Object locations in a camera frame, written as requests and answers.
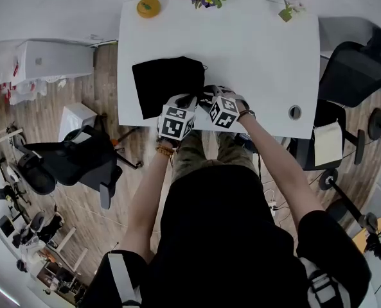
bracelet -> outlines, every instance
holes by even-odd
[[[171,157],[173,155],[173,153],[175,152],[173,149],[166,147],[166,146],[163,146],[163,145],[158,145],[156,147],[156,151],[158,151],[159,153],[161,153],[163,155],[167,155],[168,157]]]
[[[244,110],[243,112],[240,112],[237,121],[239,121],[242,118],[242,116],[245,116],[246,114],[250,114],[256,119],[256,114],[252,110]]]

red object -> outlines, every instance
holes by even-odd
[[[19,63],[16,63],[15,70],[13,71],[13,76],[16,76],[17,70],[19,69]]]

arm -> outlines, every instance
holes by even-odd
[[[238,104],[239,111],[244,110]],[[254,145],[284,195],[292,212],[296,228],[302,217],[314,210],[324,210],[307,183],[305,173],[294,157],[284,149],[250,114],[243,115],[239,122],[249,133]]]
[[[172,148],[164,141],[163,146]],[[144,177],[142,178],[128,212],[127,231],[121,249],[136,252],[147,263],[150,262],[150,238],[159,208],[160,194],[166,174],[169,157],[156,152]]]

white table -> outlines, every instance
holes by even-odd
[[[136,12],[138,1],[123,3],[121,11],[119,124],[156,126],[157,122],[157,118],[143,120],[132,66],[187,56],[208,67],[205,85],[226,85],[243,95],[270,134],[310,138],[319,87],[315,15],[302,13],[285,23],[278,16],[281,5],[264,0],[227,0],[221,9],[200,10],[190,0],[160,0],[161,13],[143,19]],[[301,108],[299,120],[289,117],[293,105]],[[223,131],[200,107],[195,128]],[[238,123],[228,129],[243,130]]]

bag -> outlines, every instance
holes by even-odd
[[[300,261],[310,281],[307,300],[311,308],[351,308],[350,295],[342,284],[306,258]]]
[[[203,91],[203,64],[187,57],[151,60],[132,70],[143,119],[159,116],[172,96]]]

